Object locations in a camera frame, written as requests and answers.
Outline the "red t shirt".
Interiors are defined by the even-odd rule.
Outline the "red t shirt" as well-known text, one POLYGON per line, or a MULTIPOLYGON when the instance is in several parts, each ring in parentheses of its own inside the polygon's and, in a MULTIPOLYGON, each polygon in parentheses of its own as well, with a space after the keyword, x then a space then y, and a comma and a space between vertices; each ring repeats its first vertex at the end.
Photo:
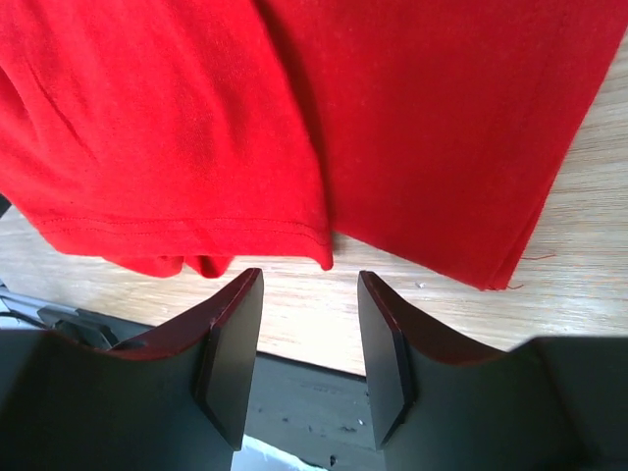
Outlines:
POLYGON ((623 1, 5 1, 1 191, 57 250, 171 277, 333 234, 504 289, 623 1))

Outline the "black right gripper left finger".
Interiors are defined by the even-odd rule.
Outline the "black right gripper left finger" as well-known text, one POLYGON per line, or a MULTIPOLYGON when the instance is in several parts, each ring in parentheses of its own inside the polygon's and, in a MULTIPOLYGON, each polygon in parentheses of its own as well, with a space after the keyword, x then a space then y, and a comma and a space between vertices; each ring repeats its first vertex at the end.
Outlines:
POLYGON ((241 448, 264 281, 110 348, 54 330, 1 334, 5 470, 227 470, 241 448))

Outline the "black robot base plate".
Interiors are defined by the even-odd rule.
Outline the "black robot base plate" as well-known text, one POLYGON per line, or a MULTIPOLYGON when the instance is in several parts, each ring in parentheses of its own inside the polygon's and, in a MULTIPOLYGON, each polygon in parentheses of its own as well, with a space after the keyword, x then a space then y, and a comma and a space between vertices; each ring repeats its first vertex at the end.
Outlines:
POLYGON ((362 376, 258 353, 245 433, 324 470, 383 470, 362 376))

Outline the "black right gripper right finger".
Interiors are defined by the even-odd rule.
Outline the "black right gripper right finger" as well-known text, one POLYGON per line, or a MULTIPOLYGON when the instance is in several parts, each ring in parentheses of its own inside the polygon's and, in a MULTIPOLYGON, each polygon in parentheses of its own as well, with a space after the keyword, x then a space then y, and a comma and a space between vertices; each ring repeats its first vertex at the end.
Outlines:
POLYGON ((623 470, 627 340, 501 351, 358 277, 374 440, 390 470, 623 470))

